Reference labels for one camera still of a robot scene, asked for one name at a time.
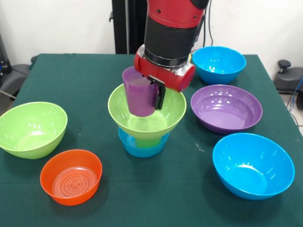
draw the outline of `small blue bowl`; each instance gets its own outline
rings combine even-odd
[[[208,46],[193,54],[193,64],[206,84],[228,84],[245,68],[246,59],[230,48]]]
[[[152,157],[152,156],[159,154],[163,150],[165,143],[169,137],[169,133],[164,135],[161,139],[161,143],[155,147],[138,148],[138,147],[136,147],[136,142],[135,142],[134,137],[128,135],[121,128],[118,129],[118,134],[119,134],[120,140],[123,143],[125,150],[130,155],[135,156],[135,157],[143,157],[143,158]]]
[[[278,195],[294,181],[294,164],[286,151],[255,134],[224,137],[214,148],[213,162],[225,187],[247,200]]]

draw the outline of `plastic cup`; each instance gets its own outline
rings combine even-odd
[[[134,66],[122,73],[129,112],[138,117],[146,117],[155,112],[154,103],[158,85],[137,72]]]

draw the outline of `table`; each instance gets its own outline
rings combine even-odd
[[[1,226],[10,227],[295,227],[303,226],[303,138],[257,55],[231,85],[253,93],[263,106],[261,121],[248,132],[280,144],[294,161],[296,176],[283,194],[265,201],[232,195],[212,164],[222,135],[204,128],[189,101],[205,86],[195,75],[184,91],[187,112],[165,149],[149,159],[128,155],[107,110],[111,92],[133,55],[41,54],[15,106],[53,102],[65,109],[66,134],[49,156],[25,160],[0,152]],[[103,164],[97,193],[74,207],[54,202],[40,187],[43,165],[55,154],[81,148]]]

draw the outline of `black knob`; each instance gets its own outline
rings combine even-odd
[[[281,69],[285,70],[291,66],[291,63],[288,60],[280,60],[280,61],[278,61],[278,65]]]

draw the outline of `cable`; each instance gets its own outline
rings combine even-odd
[[[295,121],[296,126],[299,127],[299,123],[298,123],[296,117],[292,113],[290,113],[290,114],[292,115],[292,117],[293,117],[293,119]]]
[[[206,22],[206,12],[207,12],[207,8],[205,9],[205,12],[204,12],[204,22],[203,22],[203,47],[205,47],[205,42],[206,42],[206,25],[205,25],[205,22]]]
[[[212,46],[214,43],[214,40],[213,40],[212,32],[210,30],[210,9],[211,9],[211,7],[212,7],[212,0],[209,1],[209,10],[208,10],[208,31],[209,31],[210,38],[212,40],[212,44],[211,44],[211,46]]]
[[[18,73],[21,73],[21,74],[23,74],[24,76],[26,76],[27,77],[27,74],[25,74],[25,73],[23,73],[23,72],[21,72],[21,71],[19,71],[19,70],[16,70],[16,69],[11,69],[12,71],[16,71],[16,72],[18,72]]]

